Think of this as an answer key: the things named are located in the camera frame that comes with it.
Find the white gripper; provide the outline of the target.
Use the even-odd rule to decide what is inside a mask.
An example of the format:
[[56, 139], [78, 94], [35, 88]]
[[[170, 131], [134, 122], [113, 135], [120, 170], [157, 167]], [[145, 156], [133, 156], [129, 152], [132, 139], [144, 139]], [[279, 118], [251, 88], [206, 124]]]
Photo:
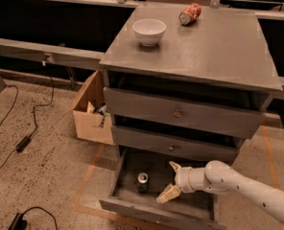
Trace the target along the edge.
[[170, 183], [157, 197], [157, 203], [166, 203], [180, 196], [181, 192], [194, 193], [195, 191], [202, 191], [205, 188], [204, 168], [181, 167], [181, 165], [174, 161], [170, 161], [169, 164], [176, 172], [176, 185]]

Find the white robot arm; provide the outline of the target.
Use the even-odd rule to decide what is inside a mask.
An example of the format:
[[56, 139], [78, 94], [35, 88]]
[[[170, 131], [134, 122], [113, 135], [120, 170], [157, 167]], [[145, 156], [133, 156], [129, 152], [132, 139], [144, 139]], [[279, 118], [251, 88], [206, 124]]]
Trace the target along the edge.
[[284, 224], [283, 191], [245, 177], [218, 160], [208, 162], [204, 168], [182, 167], [174, 161], [169, 164], [176, 173], [175, 184], [170, 183], [164, 189], [157, 203], [166, 203], [181, 193], [204, 191], [219, 195], [235, 191]]

